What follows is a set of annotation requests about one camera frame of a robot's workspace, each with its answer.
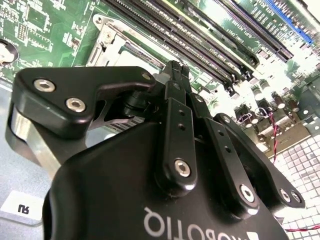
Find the robotiq logo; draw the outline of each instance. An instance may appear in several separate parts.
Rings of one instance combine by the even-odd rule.
[[[173,234],[172,231],[172,222],[171,217],[166,217],[166,222],[157,212],[151,211],[148,207],[145,207],[146,215],[143,220],[144,229],[146,232],[155,238],[160,238],[163,235],[166,235],[167,240],[199,240],[199,236],[201,240],[259,240],[258,234],[256,232],[247,232],[248,239],[241,239],[239,237],[235,237],[232,235],[228,235],[224,232],[217,233],[212,229],[206,229],[203,231],[198,225],[190,224],[186,229],[186,236],[183,236],[183,224],[180,220],[177,220],[177,234]],[[153,223],[155,221],[158,222],[157,229],[153,229],[150,227],[150,220]]]

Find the green circuit board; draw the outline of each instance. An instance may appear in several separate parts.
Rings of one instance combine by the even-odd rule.
[[[163,2],[178,11],[183,18],[192,21],[196,29],[203,31],[204,34],[224,45],[230,53],[241,58],[244,64],[253,70],[253,76],[258,81],[262,79],[269,81],[274,91],[285,98],[298,99],[299,94],[295,93],[320,74],[319,38],[314,33],[314,26],[308,24],[305,19],[300,21],[304,21],[303,27],[313,39],[311,45],[306,44],[284,24],[284,21],[263,0],[236,1],[292,52],[293,58],[283,62],[213,0],[190,0],[191,4],[207,14],[235,41],[257,56],[260,63],[257,67],[252,67],[248,64],[249,60],[227,39],[222,39],[214,29],[208,31],[205,22],[186,11],[182,1],[164,0]],[[19,59],[12,64],[0,66],[0,77],[13,82],[16,72],[24,68],[85,66],[100,32],[93,22],[93,16],[96,14],[125,22],[145,37],[153,39],[158,45],[165,46],[170,52],[165,42],[155,39],[102,0],[2,0],[0,2],[0,38],[17,48]],[[143,12],[139,14],[148,18]],[[152,49],[148,51],[154,56],[157,55],[157,52],[153,52]],[[171,53],[174,57],[181,59],[173,52]],[[218,101],[214,91],[220,84],[212,80],[206,71],[190,63],[188,59],[184,59],[184,62],[191,69],[190,80],[195,91],[199,92],[202,87],[205,87],[209,90],[205,96],[202,95],[205,100],[208,103]],[[243,92],[240,93],[241,98],[232,103],[232,106],[236,107],[243,103],[255,104],[252,95],[248,95],[246,91]]]

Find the expansion slot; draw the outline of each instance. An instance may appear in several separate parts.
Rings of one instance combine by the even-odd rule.
[[[267,47],[273,54],[280,58],[285,63],[294,55],[272,34],[266,30],[259,22],[234,0],[212,0],[222,9],[224,9],[229,16],[236,21],[242,28],[246,29],[251,35],[257,38],[261,44]]]
[[[152,36],[159,39],[168,46],[169,49],[175,51],[180,58],[185,58],[194,66],[204,70],[212,75],[212,77],[222,83],[230,83],[233,81],[232,75],[225,75],[218,68],[212,64],[205,56],[202,56],[192,46],[179,39],[173,32],[165,32],[166,28],[160,22],[150,22],[148,19],[134,11],[132,7],[128,6],[127,1],[122,0],[104,0],[114,8],[116,12],[123,16],[130,17],[135,23],[144,31],[150,32]]]
[[[205,60],[210,63],[211,66],[215,70],[217,70],[219,73],[224,75],[225,77],[230,77],[231,79],[233,76],[237,76],[236,79],[240,79],[240,75],[234,71],[232,68],[230,68],[228,65],[226,65],[225,62],[222,60],[218,59],[217,57],[213,55],[209,55],[208,52],[210,49],[206,49],[203,44],[200,46],[200,42],[197,34],[195,32],[189,32],[190,34],[185,34],[183,33],[180,29],[173,29],[172,23],[169,23],[166,19],[164,19],[159,13],[157,12],[157,9],[154,7],[154,2],[153,3],[146,3],[141,0],[129,0],[129,2],[136,7],[140,12],[142,13],[147,13],[149,21],[151,21],[152,25],[159,25],[161,23],[162,27],[165,29],[167,32],[171,32],[175,34],[175,38],[179,41],[182,42],[184,46],[186,44],[189,45],[189,47],[193,48],[191,51],[194,52],[197,56],[203,56]]]
[[[268,4],[269,8],[271,8],[296,34],[298,34],[305,42],[308,44],[312,44],[314,41],[309,37],[301,28],[296,27],[291,18],[287,17],[286,14],[282,12],[282,10],[276,6],[273,0],[264,0],[266,4]]]

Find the mounting hole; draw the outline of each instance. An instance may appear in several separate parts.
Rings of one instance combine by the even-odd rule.
[[[181,116],[184,116],[184,115],[185,115],[185,112],[182,111],[181,109],[179,110],[179,113],[180,113]]]
[[[97,20],[95,20],[95,23],[96,23],[96,24],[101,24],[101,23],[102,23],[102,19],[101,19],[101,17],[98,17],[98,19],[97,19]]]
[[[230,148],[228,148],[227,146],[224,146],[224,149],[225,149],[228,153],[231,153]]]
[[[178,128],[180,128],[182,131],[186,130],[185,125],[183,125],[181,123],[178,124]]]

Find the dimm slot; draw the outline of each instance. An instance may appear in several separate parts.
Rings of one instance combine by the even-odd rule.
[[[167,10],[167,8],[165,7],[166,5],[162,0],[153,0],[153,1],[147,1],[147,2],[150,2],[156,8],[158,8],[163,13],[165,13],[167,16],[169,16],[170,18],[178,22],[179,25],[183,26],[184,30],[188,33],[187,37],[192,38],[195,42],[197,42],[197,44],[202,46],[207,52],[216,51],[218,55],[221,55],[227,61],[232,63],[234,66],[236,66],[238,69],[242,67],[243,65],[242,62],[236,61],[236,59],[229,52],[223,52],[224,49],[221,46],[216,44],[214,41],[208,39],[208,37],[205,36],[201,31],[197,31],[191,22],[181,18],[181,16],[179,16],[175,11]],[[204,43],[207,44],[211,49],[208,49],[206,46],[204,46]]]
[[[172,25],[168,23],[165,19],[163,19],[160,15],[158,15],[153,9],[151,9],[150,6],[146,5],[144,2],[140,0],[130,0],[129,2],[133,4],[135,7],[137,7],[137,9],[139,9],[141,12],[148,13],[148,17],[155,23],[162,23],[162,26],[165,26],[168,32],[175,33],[179,41],[187,43],[190,47],[192,47],[192,52],[194,52],[198,56],[203,56],[206,62],[208,62],[210,65],[213,65],[214,68],[220,73],[222,73],[225,77],[233,78],[233,75],[239,75],[220,59],[213,59],[214,56],[208,55],[208,50],[202,49],[201,47],[197,46],[197,44],[199,43],[196,42],[194,38],[188,37],[185,34],[181,34],[178,29],[175,29],[173,31]]]
[[[177,52],[180,57],[187,59],[194,66],[197,66],[198,68],[212,75],[221,84],[230,83],[232,81],[229,77],[222,75],[220,72],[217,72],[217,70],[215,70],[214,68],[208,66],[207,63],[204,63],[204,59],[195,55],[190,46],[186,46],[189,50],[187,51],[184,47],[180,46],[177,42],[173,41],[167,35],[164,35],[161,32],[160,27],[151,25],[151,23],[146,18],[135,12],[132,8],[130,8],[127,5],[127,2],[122,2],[121,0],[104,1],[107,2],[110,6],[112,6],[114,10],[119,14],[126,17],[130,17],[130,19],[135,21],[135,23],[138,24],[138,26],[141,29],[151,33],[153,36],[155,36],[156,39],[163,41],[169,47],[169,49],[172,49],[173,51]]]
[[[294,56],[279,40],[271,35],[264,26],[248,15],[246,11],[233,0],[212,1],[224,9],[234,21],[257,38],[261,44],[265,45],[282,61],[286,63]]]
[[[155,0],[156,2],[161,2],[163,4],[163,0]],[[205,13],[203,13],[201,10],[199,10],[197,7],[192,5],[188,0],[180,0],[183,3],[183,9],[185,11],[192,10],[195,14],[197,14],[200,18],[205,20],[207,23],[210,24],[209,31],[213,31],[212,28],[214,28],[215,31],[217,31],[220,35],[223,36],[221,38],[222,41],[228,40],[232,44],[236,46],[236,49],[240,51],[242,54],[246,55],[248,59],[251,61],[251,65],[253,67],[256,67],[259,65],[259,59],[252,53],[251,50],[243,46],[240,42],[238,42],[236,39],[234,39],[227,31],[225,31],[221,26],[219,26],[216,22],[214,22],[210,17],[208,17]]]

